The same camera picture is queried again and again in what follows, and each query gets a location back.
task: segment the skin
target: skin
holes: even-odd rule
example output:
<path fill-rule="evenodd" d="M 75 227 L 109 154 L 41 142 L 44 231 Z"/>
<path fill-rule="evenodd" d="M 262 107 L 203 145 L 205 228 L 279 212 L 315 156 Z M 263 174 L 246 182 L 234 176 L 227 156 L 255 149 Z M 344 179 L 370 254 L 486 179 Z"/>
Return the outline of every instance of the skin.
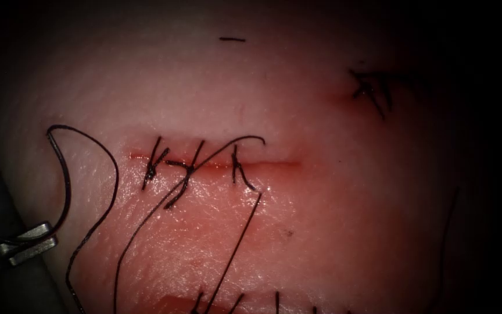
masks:
<path fill-rule="evenodd" d="M 79 254 L 71 282 L 86 313 L 112 313 L 117 261 L 163 195 L 185 176 L 160 163 L 142 191 L 152 147 L 197 163 L 243 135 L 238 160 L 261 202 L 212 313 L 422 312 L 466 306 L 481 275 L 489 200 L 481 139 L 446 62 L 400 16 L 359 5 L 142 4 L 54 8 L 28 44 L 0 58 L 0 169 L 27 224 L 55 221 L 61 168 L 45 137 L 67 124 L 99 140 L 119 165 L 119 191 Z M 218 37 L 245 38 L 246 42 Z M 383 121 L 349 69 L 419 73 L 390 81 Z M 64 274 L 111 200 L 113 165 L 94 143 L 57 130 L 73 197 L 60 244 L 44 255 L 71 312 Z M 200 168 L 170 210 L 141 228 L 121 264 L 118 313 L 199 312 L 216 288 L 258 193 L 233 146 Z"/>

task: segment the loose suture thread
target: loose suture thread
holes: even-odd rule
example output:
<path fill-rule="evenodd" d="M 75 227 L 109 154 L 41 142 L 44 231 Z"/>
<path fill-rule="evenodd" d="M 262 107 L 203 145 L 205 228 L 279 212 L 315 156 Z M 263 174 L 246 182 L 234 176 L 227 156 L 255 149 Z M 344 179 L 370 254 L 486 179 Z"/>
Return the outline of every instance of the loose suture thread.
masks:
<path fill-rule="evenodd" d="M 70 209 L 70 204 L 71 204 L 71 181 L 70 181 L 70 175 L 69 175 L 69 170 L 67 168 L 67 163 L 65 161 L 65 158 L 61 152 L 61 150 L 59 149 L 59 146 L 57 144 L 57 142 L 55 141 L 53 135 L 52 135 L 52 132 L 54 130 L 68 130 L 68 131 L 73 131 L 75 133 L 78 133 L 86 138 L 88 138 L 89 140 L 91 140 L 92 142 L 94 142 L 96 145 L 98 145 L 102 150 L 104 150 L 106 152 L 106 154 L 108 155 L 108 157 L 110 158 L 110 160 L 112 161 L 113 165 L 114 165 L 114 171 L 115 171 L 115 182 L 114 182 L 114 189 L 113 189 L 113 193 L 112 193 L 112 198 L 110 200 L 110 204 L 109 206 L 107 207 L 107 209 L 104 211 L 104 214 L 98 219 L 98 221 L 89 229 L 89 231 L 87 232 L 87 234 L 85 235 L 85 237 L 83 238 L 83 240 L 79 243 L 79 245 L 77 246 L 77 248 L 74 250 L 74 252 L 72 253 L 70 259 L 69 259 L 69 264 L 67 265 L 67 272 L 66 272 L 66 275 L 65 275 L 65 281 L 66 281 L 66 285 L 67 285 L 67 288 L 69 289 L 69 292 L 71 294 L 71 296 L 73 297 L 74 299 L 74 302 L 76 303 L 76 306 L 78 308 L 78 310 L 81 312 L 81 313 L 85 313 L 85 310 L 81 304 L 81 301 L 77 295 L 77 293 L 75 292 L 71 282 L 70 282 L 70 272 L 71 272 L 71 268 L 74 264 L 74 261 L 78 255 L 78 253 L 82 250 L 83 246 L 90 240 L 90 238 L 92 237 L 93 233 L 96 231 L 96 229 L 103 223 L 103 221 L 107 218 L 108 214 L 110 213 L 110 211 L 112 210 L 112 207 L 115 203 L 115 200 L 116 200 L 116 197 L 117 197 L 117 191 L 118 191 L 118 187 L 119 187 L 119 168 L 117 166 L 117 162 L 115 160 L 115 158 L 113 157 L 113 155 L 110 153 L 110 151 L 103 145 L 101 144 L 98 140 L 96 140 L 95 138 L 91 137 L 90 135 L 88 135 L 87 133 L 84 133 L 80 130 L 77 130 L 75 129 L 74 127 L 70 127 L 70 126 L 67 126 L 67 125 L 62 125 L 62 124 L 54 124 L 52 125 L 50 128 L 48 128 L 47 132 L 46 132 L 46 136 L 48 137 L 48 140 L 56 154 L 56 156 L 58 157 L 58 160 L 60 162 L 60 165 L 62 167 L 62 172 L 63 172 L 63 179 L 64 179 L 64 187 L 65 187 L 65 200 L 64 200 L 64 205 L 63 205 L 63 210 L 62 210 L 62 214 L 60 215 L 60 218 L 58 218 L 58 222 L 55 224 L 54 228 L 50 230 L 50 232 L 48 232 L 47 234 L 45 235 L 42 235 L 42 236 L 38 236 L 38 237 L 33 237 L 33 238 L 28 238 L 28 239 L 16 239 L 16 238 L 11 238 L 11 239 L 4 239 L 4 238 L 1 238 L 0 237 L 0 241 L 4 242 L 4 243 L 8 243 L 8 244 L 12 244 L 12 245 L 35 245 L 37 243 L 40 243 L 41 241 L 45 241 L 47 238 L 55 235 L 57 233 L 57 231 L 61 228 L 61 226 L 63 225 L 63 222 L 66 220 L 67 218 L 67 214 L 69 212 L 69 209 Z M 250 189 L 252 190 L 255 190 L 255 188 L 246 180 L 245 178 L 245 173 L 243 171 L 243 167 L 242 165 L 238 162 L 237 160 L 237 146 L 235 145 L 236 142 L 240 141 L 240 140 L 244 140 L 244 139 L 248 139 L 248 138 L 255 138 L 255 139 L 259 139 L 263 142 L 263 144 L 266 144 L 265 140 L 262 138 L 262 137 L 258 137 L 258 136 L 254 136 L 254 135 L 249 135 L 249 136 L 244 136 L 244 137 L 239 137 L 239 138 L 236 138 L 230 142 L 228 142 L 227 144 L 225 144 L 222 148 L 220 148 L 219 150 L 217 150 L 215 153 L 211 154 L 209 157 L 205 158 L 205 160 L 203 162 L 201 162 L 200 164 L 196 165 L 195 166 L 195 162 L 196 162 L 196 159 L 198 157 L 198 154 L 200 152 L 200 149 L 201 147 L 203 146 L 204 144 L 204 141 L 202 141 L 199 145 L 199 148 L 197 149 L 196 151 L 196 154 L 195 156 L 193 157 L 193 161 L 191 163 L 190 166 L 187 166 L 191 171 L 187 171 L 187 174 L 185 176 L 184 179 L 182 179 L 181 181 L 179 181 L 168 193 L 167 195 L 161 199 L 161 201 L 151 210 L 151 212 L 145 217 L 145 219 L 143 220 L 143 222 L 138 226 L 137 230 L 133 233 L 133 235 L 131 236 L 131 239 L 130 239 L 130 242 L 129 244 L 125 247 L 122 255 L 121 255 L 121 258 L 120 260 L 118 261 L 118 264 L 117 264 L 117 269 L 116 269 L 116 277 L 115 277 L 115 281 L 114 281 L 114 299 L 113 299 L 113 302 L 114 302 L 114 313 L 117 313 L 117 286 L 118 286 L 118 281 L 119 281 L 119 269 L 120 269 L 120 266 L 121 266 L 121 261 L 123 260 L 123 257 L 125 255 L 125 253 L 127 252 L 128 250 L 128 247 L 129 245 L 132 243 L 134 237 L 136 236 L 137 232 L 142 228 L 142 226 L 148 221 L 148 219 L 152 216 L 152 214 L 163 204 L 163 202 L 168 198 L 170 197 L 173 192 L 181 185 L 181 184 L 184 184 L 188 181 L 188 177 L 190 177 L 195 171 L 197 171 L 199 168 L 201 168 L 206 162 L 210 161 L 214 156 L 218 155 L 221 151 L 223 151 L 224 149 L 226 149 L 227 147 L 229 147 L 230 145 L 234 144 L 234 152 L 232 153 L 232 161 L 233 161 L 233 168 L 232 168 L 232 181 L 235 183 L 235 170 L 238 169 L 242 175 L 242 178 L 245 182 L 245 184 L 247 185 L 247 187 L 249 187 Z M 164 157 L 168 154 L 169 152 L 169 149 L 166 148 L 162 154 L 157 158 L 157 160 L 155 162 L 152 163 L 152 159 L 155 155 L 155 152 L 156 152 L 156 149 L 160 143 L 160 139 L 161 137 L 158 138 L 157 142 L 156 142 L 156 145 L 154 146 L 153 148 L 153 151 L 152 151 L 152 155 L 151 155 L 151 159 L 148 163 L 148 166 L 147 166 L 147 171 L 145 173 L 145 177 L 144 177 L 144 186 L 146 186 L 146 184 L 148 183 L 148 181 L 151 181 L 154 176 L 156 175 L 156 166 L 164 159 Z M 439 275 L 438 275 L 438 284 L 437 284 L 437 287 L 436 287 L 436 291 L 433 295 L 433 297 L 431 298 L 431 300 L 428 302 L 428 305 L 427 307 L 425 308 L 424 310 L 424 313 L 432 313 L 433 310 L 435 309 L 435 307 L 437 306 L 441 296 L 442 296 L 442 291 L 443 291 L 443 280 L 444 280 L 444 256 L 445 256 L 445 252 L 446 252 L 446 240 L 447 240 L 447 235 L 448 235 L 448 232 L 449 232 L 449 228 L 450 228 L 450 223 L 451 223 L 451 219 L 452 219 L 452 215 L 453 215 L 453 212 L 456 208 L 456 203 L 457 203 L 457 198 L 458 198 L 458 195 L 460 193 L 460 188 L 457 187 L 455 190 L 454 190 L 454 194 L 453 194 L 453 197 L 452 197 L 452 202 L 450 204 L 450 207 L 447 211 L 447 216 L 446 216 L 446 223 L 445 223 L 445 226 L 444 226 L 444 230 L 443 230 L 443 237 L 442 237 L 442 243 L 441 243 L 441 246 L 440 246 L 440 252 L 439 252 Z M 207 306 L 207 309 L 205 310 L 205 312 L 203 314 L 208 314 L 210 308 L 211 308 L 211 305 L 214 301 L 214 298 L 216 297 L 216 294 L 218 293 L 219 289 L 220 289 L 220 286 L 221 286 L 221 283 L 223 282 L 224 280 L 224 277 L 231 265 L 231 262 L 239 248 L 239 245 L 243 239 L 243 237 L 245 236 L 245 232 L 247 230 L 247 227 L 249 226 L 249 223 L 251 221 L 251 219 L 253 218 L 254 216 L 254 213 L 257 209 L 257 206 L 260 202 L 260 199 L 261 199 L 261 196 L 262 196 L 262 193 L 259 192 L 259 196 L 255 202 L 255 205 L 253 207 L 253 210 L 251 211 L 251 214 L 247 220 L 247 224 L 239 238 L 239 241 L 238 243 L 236 244 L 236 247 L 230 257 L 230 260 L 228 261 L 227 263 L 227 266 L 226 268 L 224 269 L 224 273 L 223 273 L 223 276 L 222 278 L 220 279 L 220 281 L 218 282 L 218 285 L 216 287 L 216 289 L 214 290 L 214 294 L 213 294 L 213 297 L 211 298 L 211 300 L 209 301 L 208 303 L 208 306 Z M 203 292 L 200 292 L 199 293 L 199 296 L 197 298 L 197 302 L 195 304 L 195 307 L 191 310 L 191 314 L 199 314 L 197 312 L 197 307 L 199 305 L 199 302 L 201 300 L 201 298 L 203 297 Z M 234 303 L 234 306 L 232 307 L 230 313 L 233 313 L 233 311 L 236 309 L 236 307 L 238 306 L 238 304 L 241 302 L 241 300 L 243 299 L 244 297 L 244 293 L 240 294 L 240 296 L 238 297 L 238 299 L 236 300 L 236 302 Z M 275 292 L 275 307 L 276 307 L 276 314 L 279 314 L 279 305 L 280 305 L 280 293 L 279 291 L 276 291 Z M 313 307 L 313 313 L 317 313 L 317 307 L 314 306 Z"/>

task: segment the black suture thread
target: black suture thread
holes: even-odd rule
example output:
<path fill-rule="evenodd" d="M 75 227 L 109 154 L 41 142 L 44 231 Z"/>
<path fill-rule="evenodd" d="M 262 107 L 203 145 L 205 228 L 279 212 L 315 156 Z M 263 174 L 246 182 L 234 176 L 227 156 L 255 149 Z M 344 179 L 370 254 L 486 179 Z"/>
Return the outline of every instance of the black suture thread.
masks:
<path fill-rule="evenodd" d="M 379 88 L 381 89 L 383 95 L 385 96 L 386 105 L 389 108 L 389 111 L 392 112 L 393 104 L 392 104 L 392 96 L 390 95 L 389 84 L 384 76 L 379 77 L 378 81 L 379 81 Z"/>
<path fill-rule="evenodd" d="M 237 301 L 235 301 L 234 306 L 233 306 L 233 307 L 232 307 L 232 309 L 228 312 L 228 314 L 234 314 L 235 308 L 237 308 L 237 307 L 238 307 L 238 304 L 241 302 L 241 299 L 243 299 L 243 296 L 244 296 L 244 295 L 245 295 L 244 293 L 242 293 L 242 294 L 240 294 L 240 295 L 239 295 L 239 297 L 238 297 Z"/>
<path fill-rule="evenodd" d="M 63 180 L 64 180 L 64 184 L 65 184 L 65 202 L 63 204 L 63 209 L 62 209 L 61 215 L 59 216 L 58 221 L 55 223 L 55 225 L 48 232 L 46 232 L 44 234 L 37 235 L 35 237 L 30 237 L 30 238 L 23 238 L 23 237 L 17 238 L 17 237 L 15 237 L 15 238 L 10 238 L 10 239 L 9 238 L 5 239 L 5 238 L 0 237 L 1 243 L 20 246 L 21 249 L 26 249 L 27 247 L 33 247 L 39 243 L 46 241 L 47 239 L 49 239 L 51 237 L 53 237 L 58 232 L 58 230 L 61 228 L 61 226 L 63 225 L 63 222 L 65 221 L 65 219 L 67 218 L 67 215 L 69 214 L 69 207 L 71 206 L 71 178 L 69 176 L 69 170 L 67 168 L 67 163 L 65 162 L 65 158 L 63 157 L 63 154 L 59 150 L 59 147 L 51 134 L 51 132 L 55 129 L 72 130 L 72 131 L 78 132 L 78 133 L 90 138 L 93 141 L 96 141 L 95 139 L 90 137 L 88 134 L 85 134 L 85 133 L 83 133 L 75 128 L 69 127 L 69 126 L 62 126 L 59 124 L 54 124 L 48 128 L 48 130 L 46 131 L 46 136 L 48 137 L 48 140 L 53 148 L 53 151 L 55 152 L 55 154 L 58 157 L 59 163 L 60 163 L 62 171 L 63 171 Z"/>
<path fill-rule="evenodd" d="M 278 314 L 280 308 L 280 292 L 278 291 L 274 294 L 274 303 L 276 304 L 276 314 Z"/>
<path fill-rule="evenodd" d="M 248 139 L 248 138 L 255 138 L 255 139 L 261 140 L 263 142 L 263 145 L 266 145 L 265 140 L 262 137 L 259 137 L 259 136 L 256 136 L 256 135 L 246 135 L 246 136 L 241 136 L 241 137 L 235 138 L 235 139 L 227 142 L 224 146 L 222 146 L 220 149 L 216 150 L 216 152 L 212 153 L 209 157 L 205 158 L 200 164 L 198 164 L 197 166 L 195 166 L 195 169 L 193 170 L 193 173 L 195 173 L 197 170 L 199 170 L 199 168 L 201 168 L 205 163 L 207 163 L 208 161 L 210 161 L 212 158 L 214 158 L 220 152 L 222 152 L 223 150 L 225 150 L 228 146 L 230 146 L 230 145 L 232 145 L 232 144 L 234 144 L 234 143 L 236 143 L 238 141 L 245 140 L 245 139 Z M 121 263 L 123 262 L 123 259 L 125 258 L 125 254 L 129 250 L 129 247 L 131 247 L 131 244 L 135 240 L 135 237 L 137 236 L 137 234 L 139 233 L 139 231 L 141 231 L 141 229 L 146 224 L 146 222 L 152 217 L 152 215 L 154 215 L 154 213 L 160 208 L 160 206 L 162 206 L 162 204 L 166 201 L 166 199 L 168 197 L 170 197 L 174 193 L 174 191 L 183 182 L 184 182 L 184 180 L 182 179 L 176 185 L 174 185 L 174 187 L 171 188 L 168 191 L 168 193 L 165 194 L 165 196 L 160 200 L 160 202 L 158 204 L 156 204 L 156 206 L 154 206 L 150 210 L 150 212 L 145 216 L 145 218 L 142 220 L 142 222 L 137 226 L 137 228 L 135 229 L 135 231 L 132 233 L 131 238 L 129 239 L 129 242 L 127 243 L 127 245 L 125 246 L 125 248 L 121 252 L 121 255 L 119 256 L 119 260 L 117 261 L 116 274 L 115 274 L 114 283 L 113 283 L 113 314 L 117 314 L 117 288 L 119 286 L 119 273 L 120 273 L 120 270 L 121 270 Z"/>
<path fill-rule="evenodd" d="M 232 153 L 232 182 L 235 184 L 235 169 L 239 169 L 239 173 L 241 173 L 241 178 L 245 185 L 253 191 L 256 191 L 255 187 L 247 181 L 247 177 L 245 177 L 245 172 L 243 172 L 243 166 L 238 161 L 238 146 L 234 145 L 234 152 Z"/>
<path fill-rule="evenodd" d="M 354 72 L 352 69 L 350 69 L 350 74 L 352 74 L 352 76 L 354 78 L 356 78 L 356 80 L 358 81 L 358 83 L 360 85 L 359 88 L 354 92 L 354 94 L 352 94 L 352 98 L 355 99 L 360 94 L 367 95 L 367 97 L 369 97 L 369 99 L 371 100 L 371 102 L 373 103 L 373 105 L 375 106 L 375 108 L 377 109 L 377 111 L 379 112 L 379 115 L 381 116 L 381 119 L 383 119 L 383 121 L 384 121 L 385 120 L 385 114 L 383 113 L 383 110 L 379 106 L 379 103 L 377 102 L 377 99 L 375 99 L 374 90 L 373 90 L 373 87 L 371 86 L 371 84 L 369 84 L 368 82 L 362 81 L 361 80 L 361 76 L 362 75 Z"/>
<path fill-rule="evenodd" d="M 48 129 L 48 131 L 46 132 L 46 135 L 50 141 L 50 144 L 51 144 L 53 150 L 55 151 L 55 154 L 58 156 L 58 159 L 61 164 L 62 171 L 63 171 L 63 177 L 65 180 L 65 205 L 64 205 L 64 209 L 63 209 L 64 214 L 62 214 L 62 217 L 60 217 L 58 223 L 56 223 L 56 226 L 54 227 L 55 231 L 53 233 L 57 232 L 57 230 L 59 228 L 61 228 L 61 225 L 63 224 L 65 217 L 67 216 L 67 212 L 69 211 L 69 207 L 71 204 L 71 183 L 70 183 L 70 177 L 69 177 L 69 170 L 67 168 L 67 163 L 65 162 L 65 158 L 63 157 L 63 154 L 61 153 L 61 150 L 59 149 L 57 142 L 55 141 L 55 139 L 53 138 L 53 135 L 51 134 L 51 132 L 56 129 L 64 129 L 64 130 L 69 130 L 69 131 L 79 133 L 82 136 L 90 139 L 92 142 L 96 143 L 96 145 L 98 145 L 102 150 L 104 150 L 106 152 L 106 154 L 108 155 L 108 157 L 111 159 L 113 166 L 114 166 L 114 169 L 115 169 L 115 172 L 116 172 L 116 181 L 114 183 L 112 199 L 110 201 L 108 208 L 106 209 L 104 214 L 100 217 L 100 219 L 98 219 L 98 221 L 88 230 L 88 232 L 84 236 L 83 240 L 79 243 L 77 248 L 73 251 L 73 254 L 71 255 L 71 257 L 69 259 L 69 264 L 67 265 L 67 271 L 65 272 L 65 283 L 67 285 L 67 288 L 69 289 L 69 293 L 73 297 L 79 312 L 84 314 L 85 310 L 84 310 L 84 308 L 81 304 L 81 301 L 78 298 L 77 293 L 75 292 L 75 290 L 71 284 L 71 281 L 69 279 L 70 273 L 71 273 L 71 268 L 73 267 L 73 263 L 78 255 L 78 253 L 80 252 L 80 250 L 88 242 L 88 240 L 92 237 L 92 234 L 102 224 L 102 222 L 107 218 L 108 214 L 112 210 L 112 207 L 113 207 L 115 200 L 116 200 L 116 197 L 117 197 L 117 190 L 118 190 L 118 186 L 119 186 L 119 168 L 117 166 L 117 162 L 116 162 L 115 158 L 113 157 L 112 153 L 110 153 L 110 151 L 108 151 L 107 148 L 104 145 L 102 145 L 102 143 L 97 141 L 95 138 L 91 137 L 90 135 L 88 135 L 80 130 L 75 129 L 74 127 L 60 125 L 60 124 L 52 125 Z"/>
<path fill-rule="evenodd" d="M 230 268 L 230 265 L 231 265 L 232 261 L 234 260 L 235 253 L 238 251 L 239 245 L 241 244 L 241 241 L 243 240 L 243 236 L 245 236 L 245 233 L 247 232 L 247 228 L 249 227 L 249 223 L 251 222 L 251 219 L 255 215 L 255 211 L 257 210 L 257 206 L 259 205 L 259 202 L 260 202 L 262 196 L 263 196 L 263 193 L 259 192 L 259 197 L 257 197 L 257 201 L 255 202 L 255 205 L 253 206 L 253 210 L 251 211 L 251 214 L 249 215 L 247 223 L 245 224 L 245 227 L 243 228 L 243 231 L 241 232 L 241 235 L 239 236 L 238 243 L 236 244 L 236 246 L 234 248 L 232 256 L 230 256 L 230 260 L 228 261 L 228 264 L 226 265 L 226 268 L 224 269 L 224 273 L 222 274 L 222 277 L 220 277 L 220 281 L 218 282 L 218 285 L 216 286 L 216 289 L 214 290 L 214 293 L 212 294 L 212 297 L 210 298 L 209 304 L 207 305 L 206 310 L 204 311 L 203 314 L 208 314 L 208 312 L 210 311 L 210 307 L 212 306 L 212 302 L 214 302 L 214 299 L 216 298 L 216 295 L 218 294 L 218 291 L 220 290 L 220 285 L 224 281 L 224 277 L 226 276 L 226 273 L 228 272 L 228 269 Z"/>
<path fill-rule="evenodd" d="M 205 144 L 204 140 L 200 142 L 199 147 L 197 148 L 197 151 L 195 152 L 195 156 L 193 156 L 193 161 L 191 161 L 191 164 L 189 166 L 187 166 L 186 164 L 184 164 L 182 162 L 177 162 L 177 161 L 173 161 L 173 160 L 166 161 L 166 163 L 170 166 L 183 167 L 186 171 L 186 174 L 185 174 L 185 177 L 183 178 L 183 185 L 181 186 L 180 192 L 176 196 L 174 196 L 174 198 L 172 198 L 168 203 L 166 203 L 166 205 L 164 206 L 164 209 L 169 209 L 170 207 L 172 207 L 177 202 L 177 200 L 183 196 L 183 193 L 185 193 L 185 190 L 187 189 L 187 185 L 189 184 L 189 178 L 191 177 L 191 175 L 195 171 L 195 161 L 197 160 L 197 157 L 199 156 L 199 153 L 200 153 L 200 149 L 203 148 L 204 144 Z"/>
<path fill-rule="evenodd" d="M 148 160 L 148 163 L 146 164 L 146 173 L 145 173 L 145 178 L 144 181 L 142 182 L 142 190 L 145 190 L 146 184 L 148 183 L 149 180 L 152 180 L 154 176 L 156 175 L 156 167 L 158 164 L 166 157 L 166 155 L 170 152 L 170 149 L 166 147 L 160 157 L 156 160 L 155 163 L 152 163 L 152 160 L 154 159 L 154 155 L 156 154 L 156 148 L 158 148 L 158 145 L 160 144 L 160 140 L 162 139 L 161 136 L 158 136 L 158 140 L 156 140 L 156 144 L 154 145 L 154 148 L 152 148 L 152 153 L 150 155 L 150 159 Z"/>
<path fill-rule="evenodd" d="M 218 38 L 219 40 L 222 41 L 240 41 L 240 42 L 245 42 L 244 38 L 234 38 L 234 37 L 220 37 Z"/>
<path fill-rule="evenodd" d="M 454 189 L 454 194 L 453 194 L 453 199 L 451 201 L 448 213 L 447 213 L 447 220 L 444 224 L 444 230 L 443 230 L 443 239 L 441 240 L 441 248 L 439 251 L 439 282 L 437 285 L 437 291 L 435 291 L 435 295 L 433 298 L 429 301 L 429 304 L 425 308 L 424 313 L 431 313 L 435 306 L 437 305 L 437 302 L 439 302 L 439 299 L 441 298 L 441 294 L 443 292 L 443 276 L 444 276 L 444 254 L 445 254 L 445 249 L 446 249 L 446 242 L 447 242 L 447 234 L 449 233 L 449 227 L 450 227 L 450 221 L 454 212 L 454 208 L 456 207 L 456 202 L 458 199 L 458 194 L 460 193 L 460 187 L 456 187 Z"/>
<path fill-rule="evenodd" d="M 197 308 L 199 307 L 200 299 L 203 297 L 203 294 L 203 292 L 199 292 L 195 306 L 193 306 L 193 308 L 191 309 L 191 314 L 199 314 L 199 312 L 197 312 Z"/>

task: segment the red incision line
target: red incision line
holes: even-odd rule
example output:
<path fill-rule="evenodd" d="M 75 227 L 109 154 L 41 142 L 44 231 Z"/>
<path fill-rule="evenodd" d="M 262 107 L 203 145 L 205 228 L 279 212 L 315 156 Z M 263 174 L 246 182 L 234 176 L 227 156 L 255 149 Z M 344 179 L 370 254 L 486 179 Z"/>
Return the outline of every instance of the red incision line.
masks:
<path fill-rule="evenodd" d="M 170 153 L 168 155 L 169 158 L 166 158 L 168 160 L 176 160 L 176 161 L 180 161 L 178 158 L 176 158 L 175 156 L 172 156 L 172 153 Z M 129 159 L 142 159 L 142 160 L 145 160 L 147 161 L 148 159 L 150 158 L 150 155 L 149 154 L 146 154 L 146 153 L 140 153 L 140 152 L 132 152 L 129 154 Z M 181 161 L 182 162 L 185 162 L 185 163 L 188 163 L 190 162 L 189 160 L 190 158 L 188 159 L 183 159 L 181 158 Z M 253 166 L 259 166 L 259 165 L 262 165 L 262 166 L 276 166 L 276 167 L 289 167 L 289 168 L 295 168 L 296 170 L 301 168 L 302 166 L 302 163 L 301 162 L 292 162 L 292 161 L 282 161 L 282 162 L 270 162 L 270 161 L 259 161 L 259 162 L 241 162 L 241 165 L 245 168 L 245 167 L 253 167 Z M 231 160 L 228 160 L 226 159 L 226 162 L 215 162 L 213 160 L 211 160 L 210 162 L 207 162 L 206 164 L 203 165 L 203 167 L 206 167 L 206 168 L 226 168 L 226 169 L 231 169 L 232 168 L 232 162 Z"/>

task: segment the dark background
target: dark background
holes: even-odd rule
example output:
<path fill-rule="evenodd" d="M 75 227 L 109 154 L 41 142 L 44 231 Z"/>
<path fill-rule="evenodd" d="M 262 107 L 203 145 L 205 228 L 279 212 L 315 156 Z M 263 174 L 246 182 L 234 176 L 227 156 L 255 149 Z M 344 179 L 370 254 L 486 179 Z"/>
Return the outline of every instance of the dark background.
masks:
<path fill-rule="evenodd" d="M 47 12 L 66 2 L 15 1 L 0 2 L 0 60 L 13 47 L 28 46 L 36 35 L 51 31 L 52 21 Z M 469 109 L 476 117 L 478 131 L 485 139 L 485 160 L 491 160 L 489 174 L 493 178 L 495 203 L 492 225 L 493 241 L 488 243 L 489 256 L 481 261 L 487 269 L 480 278 L 479 288 L 466 291 L 469 308 L 459 311 L 502 312 L 502 102 L 494 92 L 502 76 L 502 56 L 495 54 L 500 46 L 502 28 L 498 7 L 486 8 L 482 3 L 394 1 L 378 5 L 390 15 L 400 12 L 413 27 L 433 44 L 432 49 L 448 60 L 459 93 L 469 99 Z M 13 208 L 12 200 L 0 177 L 0 235 L 23 231 L 24 225 Z M 0 274 L 0 313 L 65 313 L 41 258 L 27 262 L 17 269 Z"/>

